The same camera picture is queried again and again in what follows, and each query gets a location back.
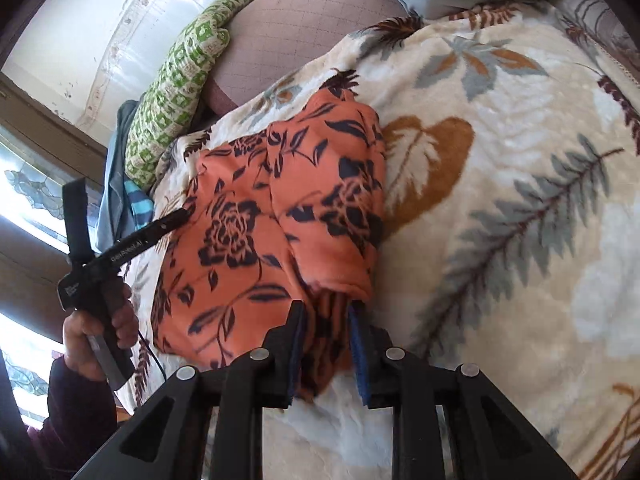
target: person's arm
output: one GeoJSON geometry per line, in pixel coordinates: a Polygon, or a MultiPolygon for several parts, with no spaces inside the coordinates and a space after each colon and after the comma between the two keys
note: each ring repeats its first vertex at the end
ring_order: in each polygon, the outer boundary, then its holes
{"type": "MultiPolygon", "coordinates": [[[[138,336],[138,319],[127,300],[130,290],[122,280],[110,286],[117,288],[122,304],[112,319],[118,346],[130,348],[138,336]]],[[[102,330],[86,312],[76,311],[65,320],[65,355],[53,362],[49,377],[49,418],[41,430],[28,430],[54,480],[72,478],[117,427],[113,393],[86,339],[102,330]]]]}

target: pink quilted fabric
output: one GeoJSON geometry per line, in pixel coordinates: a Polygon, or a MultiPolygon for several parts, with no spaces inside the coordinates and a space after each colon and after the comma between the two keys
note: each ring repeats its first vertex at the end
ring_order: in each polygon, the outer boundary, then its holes
{"type": "Polygon", "coordinates": [[[202,97],[224,115],[350,32],[395,16],[406,16],[397,0],[254,0],[233,19],[202,97]]]}

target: green patterned pillow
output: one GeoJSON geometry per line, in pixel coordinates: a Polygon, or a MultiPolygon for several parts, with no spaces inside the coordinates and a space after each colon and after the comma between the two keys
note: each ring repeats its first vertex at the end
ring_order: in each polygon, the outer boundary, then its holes
{"type": "Polygon", "coordinates": [[[229,44],[223,27],[252,0],[216,0],[180,33],[131,123],[125,172],[143,190],[169,143],[185,133],[213,64],[229,44]]]}

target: folded orange cloth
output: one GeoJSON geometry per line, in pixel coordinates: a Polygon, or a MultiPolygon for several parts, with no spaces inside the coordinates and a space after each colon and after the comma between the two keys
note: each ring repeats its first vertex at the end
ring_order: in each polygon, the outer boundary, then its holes
{"type": "Polygon", "coordinates": [[[151,313],[161,351],[228,365],[302,300],[299,393],[350,367],[346,308],[372,295],[385,177],[378,116],[352,79],[338,73],[290,120],[200,153],[151,313]]]}

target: cream floral blanket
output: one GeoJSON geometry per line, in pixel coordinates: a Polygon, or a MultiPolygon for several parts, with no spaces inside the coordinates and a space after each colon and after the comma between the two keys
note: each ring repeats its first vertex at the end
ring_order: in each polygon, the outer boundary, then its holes
{"type": "MultiPolygon", "coordinates": [[[[437,365],[479,364],[581,478],[612,479],[640,438],[640,89],[549,4],[344,38],[179,139],[156,218],[182,203],[199,149],[290,118],[347,70],[387,144],[374,322],[437,365]]],[[[125,269],[149,340],[167,243],[125,269]]],[[[134,354],[130,409],[162,382],[134,354]]],[[[160,359],[169,374],[183,364],[160,359]]],[[[265,421],[267,478],[390,475],[390,415],[365,410],[350,377],[265,421]]]]}

